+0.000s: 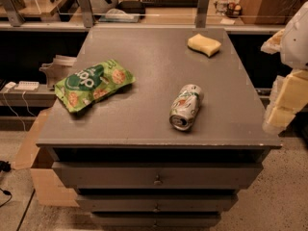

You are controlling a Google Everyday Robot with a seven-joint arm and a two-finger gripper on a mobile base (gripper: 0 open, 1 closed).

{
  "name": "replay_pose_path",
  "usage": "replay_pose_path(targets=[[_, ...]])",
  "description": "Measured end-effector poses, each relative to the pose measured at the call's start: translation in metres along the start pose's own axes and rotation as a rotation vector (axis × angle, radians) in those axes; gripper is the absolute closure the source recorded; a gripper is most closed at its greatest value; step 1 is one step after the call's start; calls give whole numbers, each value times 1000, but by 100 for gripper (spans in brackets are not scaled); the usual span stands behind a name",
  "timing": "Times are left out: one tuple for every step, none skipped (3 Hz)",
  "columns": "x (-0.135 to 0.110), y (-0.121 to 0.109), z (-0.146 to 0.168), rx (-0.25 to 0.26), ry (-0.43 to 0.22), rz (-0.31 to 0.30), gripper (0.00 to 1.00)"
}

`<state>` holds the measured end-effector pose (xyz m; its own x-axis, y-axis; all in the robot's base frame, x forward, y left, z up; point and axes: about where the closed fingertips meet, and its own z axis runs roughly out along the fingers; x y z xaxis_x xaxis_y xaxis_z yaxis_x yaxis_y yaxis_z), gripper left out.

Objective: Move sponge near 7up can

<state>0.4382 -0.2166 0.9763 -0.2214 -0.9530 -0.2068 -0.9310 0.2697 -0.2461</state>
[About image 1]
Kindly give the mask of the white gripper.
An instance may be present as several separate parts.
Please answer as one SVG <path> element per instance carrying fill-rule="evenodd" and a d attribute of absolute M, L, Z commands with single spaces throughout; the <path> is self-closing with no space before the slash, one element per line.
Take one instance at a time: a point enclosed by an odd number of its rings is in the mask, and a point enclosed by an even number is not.
<path fill-rule="evenodd" d="M 263 130 L 278 135 L 308 104 L 308 1 L 281 29 L 263 43 L 261 51 L 280 52 L 281 62 L 294 70 L 273 82 L 263 121 Z"/>

